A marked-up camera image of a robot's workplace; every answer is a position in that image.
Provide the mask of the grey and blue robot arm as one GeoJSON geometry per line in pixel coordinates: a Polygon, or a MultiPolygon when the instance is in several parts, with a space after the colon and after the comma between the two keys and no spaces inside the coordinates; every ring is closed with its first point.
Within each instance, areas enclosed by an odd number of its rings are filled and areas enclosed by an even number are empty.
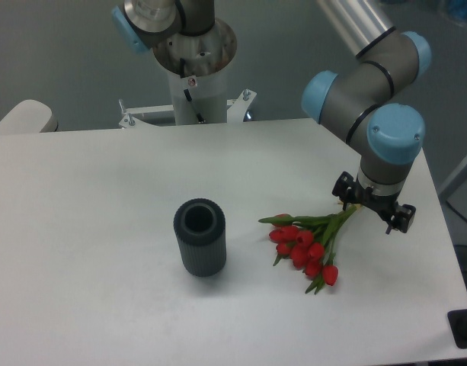
{"type": "MultiPolygon", "coordinates": [[[[398,196],[421,151],[425,123],[392,98],[427,71],[430,46],[415,32],[398,31],[375,1],[321,1],[319,7],[358,61],[347,76],[318,73],[302,93],[304,112],[361,157],[357,176],[342,174],[334,196],[374,211],[389,230],[406,232],[416,210],[400,205],[398,196]]],[[[176,124],[232,118],[224,72],[237,40],[216,17],[214,2],[124,1],[111,17],[133,51],[152,52],[168,73],[176,124]]]]}

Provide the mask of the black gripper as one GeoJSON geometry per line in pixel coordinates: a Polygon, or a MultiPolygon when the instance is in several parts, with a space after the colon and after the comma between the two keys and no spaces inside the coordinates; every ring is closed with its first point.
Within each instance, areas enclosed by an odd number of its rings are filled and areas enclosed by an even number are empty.
{"type": "Polygon", "coordinates": [[[414,221],[416,207],[398,204],[403,182],[394,185],[372,183],[362,185],[348,172],[342,172],[334,184],[332,194],[339,199],[342,209],[349,204],[359,204],[377,213],[387,223],[386,234],[391,231],[407,233],[414,221]]]}

